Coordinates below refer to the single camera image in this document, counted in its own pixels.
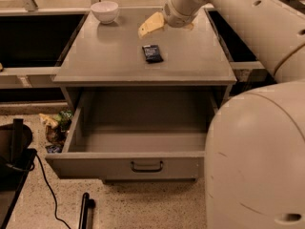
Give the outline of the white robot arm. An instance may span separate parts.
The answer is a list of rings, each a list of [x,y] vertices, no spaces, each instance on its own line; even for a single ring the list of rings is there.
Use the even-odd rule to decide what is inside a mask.
[[[139,32],[212,4],[274,78],[227,101],[206,139],[207,229],[305,229],[304,15],[279,0],[167,0]]]

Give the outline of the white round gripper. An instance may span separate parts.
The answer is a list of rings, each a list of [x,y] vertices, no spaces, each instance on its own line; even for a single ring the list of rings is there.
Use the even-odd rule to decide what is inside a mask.
[[[158,11],[150,16],[139,27],[138,35],[143,38],[148,33],[163,28],[165,21],[173,28],[185,27],[191,31],[194,27],[192,22],[203,5],[204,0],[167,0],[162,9],[163,14]]]

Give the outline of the black robot base left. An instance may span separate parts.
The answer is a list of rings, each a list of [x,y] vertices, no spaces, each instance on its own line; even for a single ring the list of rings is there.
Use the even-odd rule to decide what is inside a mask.
[[[0,229],[6,229],[36,152],[32,131],[21,118],[0,126]]]

